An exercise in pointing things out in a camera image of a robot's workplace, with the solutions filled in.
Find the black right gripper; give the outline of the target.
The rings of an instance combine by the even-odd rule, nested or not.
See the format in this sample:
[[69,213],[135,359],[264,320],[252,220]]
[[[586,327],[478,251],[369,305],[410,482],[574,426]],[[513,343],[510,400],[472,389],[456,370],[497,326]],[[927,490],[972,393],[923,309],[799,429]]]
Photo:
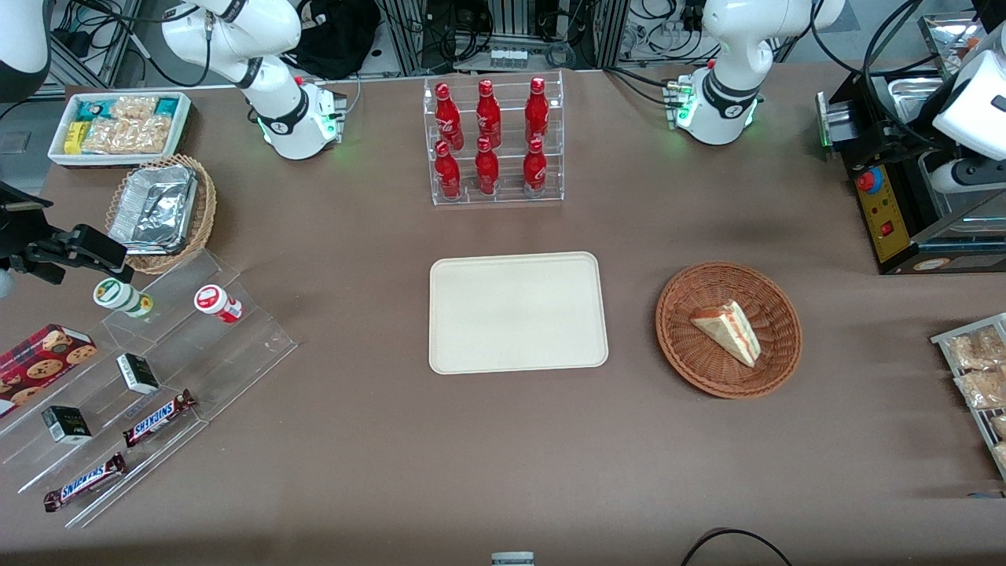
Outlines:
[[[79,223],[72,230],[55,233],[46,218],[46,209],[52,206],[52,201],[1,182],[1,259],[9,258],[14,271],[51,285],[64,282],[64,265],[103,273],[130,273],[126,247],[99,229]],[[50,237],[55,252],[27,248]]]

